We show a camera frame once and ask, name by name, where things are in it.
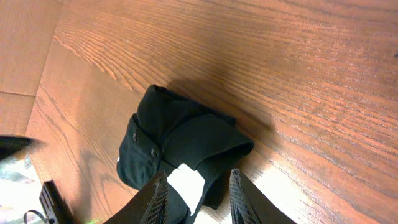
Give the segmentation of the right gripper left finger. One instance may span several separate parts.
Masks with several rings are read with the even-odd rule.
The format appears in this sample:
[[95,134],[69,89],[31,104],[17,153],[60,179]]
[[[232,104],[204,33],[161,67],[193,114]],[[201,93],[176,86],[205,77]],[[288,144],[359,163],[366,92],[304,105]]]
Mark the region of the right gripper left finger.
[[143,188],[104,224],[166,224],[169,191],[164,171],[158,171]]

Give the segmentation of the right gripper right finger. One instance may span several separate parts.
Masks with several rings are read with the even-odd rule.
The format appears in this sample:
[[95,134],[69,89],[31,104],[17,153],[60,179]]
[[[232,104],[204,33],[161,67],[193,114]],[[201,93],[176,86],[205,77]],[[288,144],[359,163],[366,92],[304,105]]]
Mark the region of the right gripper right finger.
[[231,171],[229,196],[233,224],[295,224],[239,169]]

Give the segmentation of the black t-shirt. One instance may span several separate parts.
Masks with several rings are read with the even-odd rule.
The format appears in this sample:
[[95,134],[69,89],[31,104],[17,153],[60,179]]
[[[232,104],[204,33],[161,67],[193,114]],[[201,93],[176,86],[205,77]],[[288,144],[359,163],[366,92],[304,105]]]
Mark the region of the black t-shirt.
[[151,85],[119,147],[118,176],[140,190],[158,171],[170,175],[185,164],[205,180],[198,206],[216,209],[222,201],[221,178],[254,147],[235,122],[234,117]]

